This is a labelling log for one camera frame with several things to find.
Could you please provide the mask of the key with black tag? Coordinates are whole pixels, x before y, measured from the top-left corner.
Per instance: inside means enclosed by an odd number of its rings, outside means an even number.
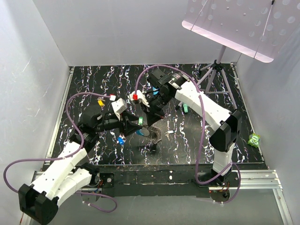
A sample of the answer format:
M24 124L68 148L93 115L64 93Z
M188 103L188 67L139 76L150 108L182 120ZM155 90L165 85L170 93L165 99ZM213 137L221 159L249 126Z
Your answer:
M173 133L174 133L173 130L168 130L168 131L165 132L165 136L168 139L168 141L170 141L170 134L173 134Z

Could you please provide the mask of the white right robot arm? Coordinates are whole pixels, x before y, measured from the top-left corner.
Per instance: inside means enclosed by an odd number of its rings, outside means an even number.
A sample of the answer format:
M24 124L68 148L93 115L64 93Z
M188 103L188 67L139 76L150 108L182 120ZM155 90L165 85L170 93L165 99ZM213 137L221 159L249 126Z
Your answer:
M159 65L153 65L144 69L139 79L150 69L148 82L158 89L158 94L147 100L146 96L138 89L132 93L131 100L141 104L147 115L148 125L152 125L165 115L163 107L172 99L187 104L192 110L202 117L203 124L208 123L214 130L209 142L215 150L212 167L212 177L207 181L200 181L195 175L197 184L204 186L213 182L217 186L223 186L229 181L232 167L236 165L232 161L233 148L240 134L242 114L238 110L230 112L221 107L199 89L199 85L187 73L175 69L175 73L166 75Z

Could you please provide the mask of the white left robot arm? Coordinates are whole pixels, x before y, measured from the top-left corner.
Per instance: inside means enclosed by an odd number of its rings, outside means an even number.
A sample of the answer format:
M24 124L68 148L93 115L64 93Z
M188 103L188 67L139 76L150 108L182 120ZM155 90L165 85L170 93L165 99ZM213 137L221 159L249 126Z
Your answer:
M135 123L138 119L127 110L101 112L98 106L88 107L77 124L83 134L83 148L79 148L81 137L75 131L60 153L60 159L55 160L30 185L23 184L19 188L20 210L41 225L49 224L71 195L84 186L93 188L99 184L99 170L95 166L85 163L75 167L95 147L99 133L119 129L124 136L131 135L142 128Z

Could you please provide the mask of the key with blue tag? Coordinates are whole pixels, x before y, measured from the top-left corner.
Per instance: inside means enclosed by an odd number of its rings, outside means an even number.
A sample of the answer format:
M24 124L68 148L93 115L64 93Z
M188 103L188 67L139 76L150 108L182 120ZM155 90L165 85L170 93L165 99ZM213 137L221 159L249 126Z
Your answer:
M117 138L117 141L120 145L123 146L125 144L126 138L123 135L119 135L119 137Z

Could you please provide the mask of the blue toy microphone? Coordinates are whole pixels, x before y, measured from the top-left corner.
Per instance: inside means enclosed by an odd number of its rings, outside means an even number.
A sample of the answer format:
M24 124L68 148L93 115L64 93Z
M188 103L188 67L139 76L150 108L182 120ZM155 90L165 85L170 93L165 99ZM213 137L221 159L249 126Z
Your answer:
M152 87L152 95L157 95L159 93L159 89L158 88L155 88L155 87Z

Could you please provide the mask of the green frog toy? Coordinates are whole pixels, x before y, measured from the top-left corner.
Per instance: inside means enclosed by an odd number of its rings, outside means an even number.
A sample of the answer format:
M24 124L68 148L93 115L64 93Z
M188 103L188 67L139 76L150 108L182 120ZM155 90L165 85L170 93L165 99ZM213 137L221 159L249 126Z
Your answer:
M252 146L252 147L255 147L255 148L258 148L259 147L259 142L261 141L261 137L260 135L257 135L255 133L252 133L250 136L249 136L249 140L248 140L248 145Z

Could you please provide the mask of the lilac music stand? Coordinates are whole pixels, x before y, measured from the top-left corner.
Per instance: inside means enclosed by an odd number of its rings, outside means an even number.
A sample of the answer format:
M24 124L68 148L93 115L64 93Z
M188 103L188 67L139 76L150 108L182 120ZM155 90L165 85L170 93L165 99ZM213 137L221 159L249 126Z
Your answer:
M300 24L298 0L189 0L183 28L271 63Z

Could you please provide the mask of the aluminium rail frame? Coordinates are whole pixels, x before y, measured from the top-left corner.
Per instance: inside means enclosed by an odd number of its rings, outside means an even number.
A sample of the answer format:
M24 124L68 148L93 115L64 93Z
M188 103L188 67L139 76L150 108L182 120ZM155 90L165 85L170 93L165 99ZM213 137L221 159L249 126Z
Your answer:
M40 82L41 87L45 91L40 96L40 102L44 106L40 107L34 114L33 118L36 121L36 125L32 131L33 138L31 140L31 143L37 148L37 152L33 154L36 158L46 155L54 156L51 151L54 149L56 142L56 134L60 126L60 118L73 70L72 67L66 66L57 76L50 74ZM241 152L240 149L245 145L245 141L240 142L234 148L233 155L234 161L237 162L241 170L241 190L250 191L253 189L260 192L271 192L276 198L281 213L279 218L283 224L288 224L290 216L284 202L283 187L277 172L267 169L263 159L253 161L255 157L261 156L261 153L257 150L247 160L242 159L246 155L246 152ZM148 184L150 175L166 172L168 163L166 157L158 159L157 162L147 161L149 166L146 166L145 163L139 163L137 158L133 157L133 150L131 148L127 148L125 153L122 153L118 149L115 149L115 152L117 156L121 157L120 162L116 163L114 161L116 157L108 157L103 161L104 164L100 166L101 169L123 170L127 177L132 177L132 180L144 178L144 185Z

